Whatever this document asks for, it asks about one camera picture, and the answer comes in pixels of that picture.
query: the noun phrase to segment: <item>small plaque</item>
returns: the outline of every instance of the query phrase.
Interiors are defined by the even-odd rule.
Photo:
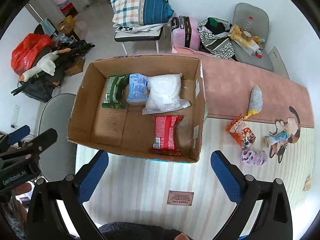
[[[168,205],[191,206],[194,192],[169,191]]]

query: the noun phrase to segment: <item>chair seat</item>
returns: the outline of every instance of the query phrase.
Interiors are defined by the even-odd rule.
[[[158,41],[161,38],[163,27],[159,31],[126,33],[117,32],[115,35],[116,42],[127,41]]]
[[[38,134],[49,128],[57,131],[57,142],[44,151],[39,160],[43,176],[48,181],[64,179],[75,174],[77,145],[68,142],[68,122],[76,95],[60,94],[45,106],[38,128]]]
[[[237,61],[273,72],[272,61],[264,49],[260,50],[262,58],[258,58],[256,55],[249,56],[235,41],[231,41],[231,43],[235,49]]]

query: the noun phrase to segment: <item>green cloth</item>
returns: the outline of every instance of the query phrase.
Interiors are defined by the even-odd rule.
[[[213,19],[213,18],[209,18],[209,24],[213,27],[217,27],[218,26],[218,22]]]
[[[103,108],[124,109],[122,103],[122,94],[127,85],[129,85],[130,75],[110,76],[106,91],[106,100],[103,101]]]

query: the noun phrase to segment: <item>striped tablecloth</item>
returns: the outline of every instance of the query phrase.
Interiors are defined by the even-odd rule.
[[[208,118],[203,131],[200,160],[194,164],[166,163],[109,154],[109,166],[92,198],[84,206],[99,224],[126,221],[176,228],[194,240],[212,239],[226,222],[235,203],[229,201],[210,166],[210,156],[221,150],[244,174],[258,180],[281,178],[285,184],[291,209],[302,204],[307,176],[312,171],[314,129],[301,128],[296,144],[288,144],[281,164],[277,156],[262,167],[248,167],[240,162],[241,149],[224,128],[230,120]],[[247,122],[256,136],[252,148],[269,150],[264,135],[275,130],[274,124]],[[78,145],[76,171],[88,163],[97,150]],[[169,190],[192,191],[192,206],[167,205]],[[257,202],[243,231],[248,234],[258,214]]]

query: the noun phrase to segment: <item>red snack package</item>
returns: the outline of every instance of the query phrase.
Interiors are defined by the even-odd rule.
[[[174,143],[174,128],[183,118],[182,115],[155,116],[155,142],[150,149],[154,153],[181,155]]]
[[[248,149],[255,141],[256,137],[251,129],[239,116],[226,127],[226,131],[237,141],[242,150]]]

